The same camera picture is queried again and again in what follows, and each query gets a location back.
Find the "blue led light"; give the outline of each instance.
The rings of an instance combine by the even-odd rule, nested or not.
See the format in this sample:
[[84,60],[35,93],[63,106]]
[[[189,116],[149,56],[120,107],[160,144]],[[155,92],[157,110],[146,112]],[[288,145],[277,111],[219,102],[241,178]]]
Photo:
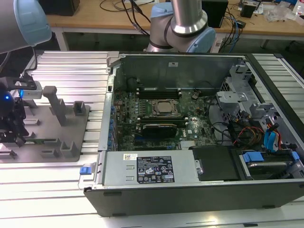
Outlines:
[[24,91],[23,91],[23,89],[21,89],[20,92],[19,92],[20,98],[23,98],[23,94],[24,94]]

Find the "power supply label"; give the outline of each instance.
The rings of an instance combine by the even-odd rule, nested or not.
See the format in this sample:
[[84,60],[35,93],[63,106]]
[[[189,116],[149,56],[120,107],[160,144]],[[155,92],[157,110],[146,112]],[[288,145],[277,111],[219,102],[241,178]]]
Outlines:
[[175,182],[171,156],[137,157],[137,182],[140,184]]

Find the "blue cable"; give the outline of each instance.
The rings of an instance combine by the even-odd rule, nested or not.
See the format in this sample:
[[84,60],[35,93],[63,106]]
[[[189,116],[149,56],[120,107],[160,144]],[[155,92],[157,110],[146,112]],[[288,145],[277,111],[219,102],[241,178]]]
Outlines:
[[235,47],[235,45],[237,44],[237,39],[238,39],[238,24],[237,24],[237,21],[235,18],[233,18],[235,24],[236,24],[236,31],[237,31],[237,36],[235,37],[235,40],[234,40],[234,43],[233,45],[231,46],[231,49],[229,51],[229,53],[231,53],[231,51],[233,50],[233,48]]
[[231,17],[226,17],[225,18],[228,18],[228,19],[231,19],[231,20],[234,20],[234,23],[236,25],[236,33],[237,33],[237,36],[233,39],[233,43],[232,43],[232,46],[231,46],[231,49],[229,51],[229,53],[231,53],[232,49],[235,47],[236,43],[237,43],[237,39],[238,39],[238,24],[237,24],[237,21],[235,18],[231,18]]

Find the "cpu socket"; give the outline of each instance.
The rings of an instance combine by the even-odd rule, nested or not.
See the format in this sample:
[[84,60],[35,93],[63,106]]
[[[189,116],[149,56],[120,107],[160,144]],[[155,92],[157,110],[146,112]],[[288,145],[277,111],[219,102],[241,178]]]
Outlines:
[[175,115],[178,114],[175,100],[154,100],[152,104],[153,115]]

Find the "robotic arm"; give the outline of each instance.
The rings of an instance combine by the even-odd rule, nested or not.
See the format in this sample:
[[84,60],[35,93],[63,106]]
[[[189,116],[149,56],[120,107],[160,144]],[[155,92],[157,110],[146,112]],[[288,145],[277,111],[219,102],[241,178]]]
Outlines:
[[[0,54],[36,46],[50,40],[52,32],[46,15],[37,0],[0,1]],[[36,90],[33,78],[25,72],[18,77],[0,78],[0,143],[25,143],[29,133],[22,95],[24,90]],[[19,97],[13,97],[18,90]]]
[[149,52],[207,52],[215,39],[201,0],[171,0],[152,8]]

